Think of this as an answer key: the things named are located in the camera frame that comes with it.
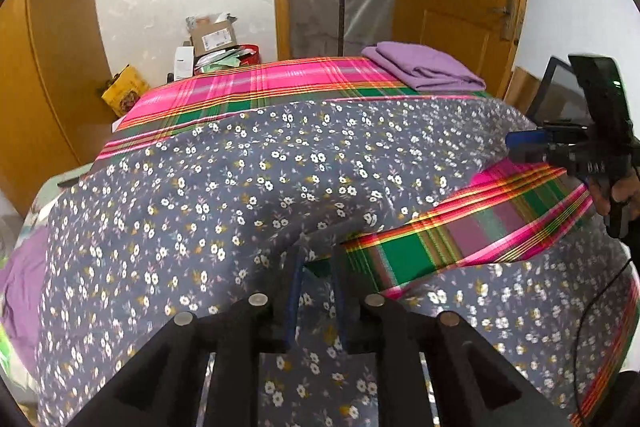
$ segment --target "clutter pile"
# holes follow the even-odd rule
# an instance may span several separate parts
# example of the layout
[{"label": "clutter pile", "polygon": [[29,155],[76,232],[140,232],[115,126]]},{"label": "clutter pile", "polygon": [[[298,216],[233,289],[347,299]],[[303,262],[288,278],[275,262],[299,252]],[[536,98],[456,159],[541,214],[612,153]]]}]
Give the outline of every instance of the clutter pile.
[{"label": "clutter pile", "polygon": [[167,82],[189,78],[195,74],[213,73],[260,64],[260,50],[253,44],[236,41],[233,23],[238,20],[229,13],[187,17],[190,41],[175,51],[174,72]]},{"label": "clutter pile", "polygon": [[140,76],[138,70],[128,64],[107,82],[101,96],[120,117],[125,116],[149,89],[151,87]]}]

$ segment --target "cardboard box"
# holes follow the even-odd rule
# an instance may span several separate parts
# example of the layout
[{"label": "cardboard box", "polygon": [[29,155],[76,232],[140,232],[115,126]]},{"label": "cardboard box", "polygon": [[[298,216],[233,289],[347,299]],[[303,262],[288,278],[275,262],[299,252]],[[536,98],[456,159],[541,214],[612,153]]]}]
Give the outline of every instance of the cardboard box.
[{"label": "cardboard box", "polygon": [[102,94],[102,99],[117,116],[125,116],[149,89],[151,88],[136,68],[127,65],[113,77],[111,85]]},{"label": "cardboard box", "polygon": [[527,114],[539,87],[540,80],[536,76],[516,67],[511,73],[511,80],[503,100],[521,113]]},{"label": "cardboard box", "polygon": [[216,22],[216,16],[187,19],[194,55],[202,57],[210,52],[224,50],[238,45],[232,17]]}]

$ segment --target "metal screw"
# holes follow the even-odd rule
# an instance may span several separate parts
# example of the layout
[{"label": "metal screw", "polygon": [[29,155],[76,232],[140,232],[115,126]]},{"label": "metal screw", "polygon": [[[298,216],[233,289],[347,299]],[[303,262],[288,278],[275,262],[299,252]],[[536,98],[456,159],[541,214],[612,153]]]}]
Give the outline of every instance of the metal screw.
[{"label": "metal screw", "polygon": [[267,302],[269,302],[269,298],[264,293],[254,293],[249,297],[251,306],[264,306]]},{"label": "metal screw", "polygon": [[442,312],[440,314],[440,322],[445,326],[457,326],[460,324],[460,315],[454,312]]},{"label": "metal screw", "polygon": [[187,324],[191,324],[193,320],[193,315],[190,312],[180,312],[174,317],[174,322],[178,326],[186,326]]},{"label": "metal screw", "polygon": [[385,303],[385,298],[379,293],[370,293],[364,298],[365,304],[372,308],[380,308]]}]

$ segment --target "hand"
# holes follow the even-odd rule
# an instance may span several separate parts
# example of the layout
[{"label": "hand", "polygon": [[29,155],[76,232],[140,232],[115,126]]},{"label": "hand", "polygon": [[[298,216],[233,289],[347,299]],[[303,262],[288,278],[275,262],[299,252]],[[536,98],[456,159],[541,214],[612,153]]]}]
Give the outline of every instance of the hand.
[{"label": "hand", "polygon": [[[601,216],[607,216],[611,209],[609,203],[609,195],[602,190],[600,184],[595,178],[588,179],[589,192],[593,198],[593,204],[597,213]],[[611,197],[615,201],[629,200],[629,209],[631,211],[630,219],[636,219],[640,216],[640,178],[638,172],[633,171],[628,177],[621,179],[611,189]]]}]

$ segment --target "black cable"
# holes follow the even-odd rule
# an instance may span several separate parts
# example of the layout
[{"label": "black cable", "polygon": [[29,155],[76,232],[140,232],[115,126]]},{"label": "black cable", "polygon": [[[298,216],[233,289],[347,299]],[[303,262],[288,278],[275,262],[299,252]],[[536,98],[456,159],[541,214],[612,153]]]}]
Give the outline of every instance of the black cable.
[{"label": "black cable", "polygon": [[585,318],[593,308],[593,305],[598,301],[600,297],[604,295],[604,293],[611,287],[611,285],[622,275],[624,270],[631,264],[631,259],[626,261],[625,266],[623,266],[618,273],[616,273],[606,286],[602,290],[600,290],[596,296],[591,299],[587,307],[582,312],[582,316],[580,317],[580,323],[578,324],[578,332],[575,334],[575,342],[574,342],[574,400],[575,400],[575,408],[580,417],[580,421],[584,427],[588,427],[587,420],[582,413],[582,406],[580,405],[580,398],[578,397],[578,344],[580,344],[580,330],[582,330],[582,325],[584,324]]}]

